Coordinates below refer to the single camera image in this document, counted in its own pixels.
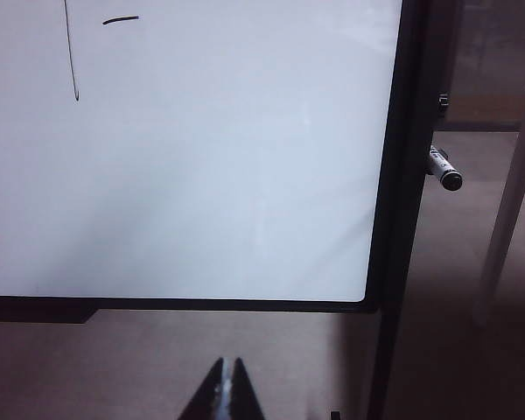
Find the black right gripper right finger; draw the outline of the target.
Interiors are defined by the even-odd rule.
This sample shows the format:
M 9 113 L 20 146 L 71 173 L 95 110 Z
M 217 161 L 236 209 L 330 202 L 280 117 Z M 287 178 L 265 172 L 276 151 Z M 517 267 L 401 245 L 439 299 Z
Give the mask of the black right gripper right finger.
M 233 420 L 265 419 L 242 358 L 234 361 L 228 413 Z

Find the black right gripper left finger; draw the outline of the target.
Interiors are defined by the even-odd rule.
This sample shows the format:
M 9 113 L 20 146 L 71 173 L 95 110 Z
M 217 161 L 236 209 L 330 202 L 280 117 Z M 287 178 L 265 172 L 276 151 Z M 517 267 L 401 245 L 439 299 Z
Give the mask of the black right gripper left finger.
M 178 416 L 178 420 L 215 419 L 224 390 L 227 360 L 220 357 L 210 367 L 205 378 Z

